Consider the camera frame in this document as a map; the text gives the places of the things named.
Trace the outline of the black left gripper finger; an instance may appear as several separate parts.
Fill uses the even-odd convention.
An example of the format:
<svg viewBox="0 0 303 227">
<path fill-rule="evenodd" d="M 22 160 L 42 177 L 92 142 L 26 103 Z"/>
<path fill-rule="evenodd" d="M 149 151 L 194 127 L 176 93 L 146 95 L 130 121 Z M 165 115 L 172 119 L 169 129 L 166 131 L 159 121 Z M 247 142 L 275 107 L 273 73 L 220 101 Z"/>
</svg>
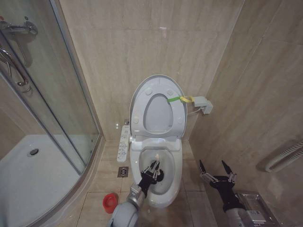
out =
<svg viewBox="0 0 303 227">
<path fill-rule="evenodd" d="M 142 174 L 148 173 L 150 175 L 153 175 L 154 172 L 156 171 L 155 170 L 156 166 L 157 166 L 157 161 L 153 160 L 149 166 L 147 166 L 144 170 L 141 171 L 141 173 Z"/>
<path fill-rule="evenodd" d="M 153 164 L 154 164 L 154 166 L 153 166 L 153 179 L 157 180 L 157 177 L 160 174 L 160 172 L 159 172 L 160 162 L 158 160 L 155 160 Z"/>
</svg>

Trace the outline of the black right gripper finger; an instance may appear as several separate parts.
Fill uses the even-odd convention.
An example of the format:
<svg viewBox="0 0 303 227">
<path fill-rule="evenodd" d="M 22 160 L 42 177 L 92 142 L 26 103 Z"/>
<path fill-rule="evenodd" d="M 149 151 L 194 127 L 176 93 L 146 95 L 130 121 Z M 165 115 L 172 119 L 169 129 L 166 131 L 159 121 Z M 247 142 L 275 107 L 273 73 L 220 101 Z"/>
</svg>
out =
<svg viewBox="0 0 303 227">
<path fill-rule="evenodd" d="M 199 160 L 199 169 L 200 169 L 200 177 L 206 182 L 216 182 L 216 178 L 214 178 L 211 174 L 207 173 L 205 167 L 201 160 Z"/>
<path fill-rule="evenodd" d="M 228 175 L 228 182 L 235 183 L 237 174 L 234 173 L 231 168 L 222 160 L 223 167 Z"/>
</svg>

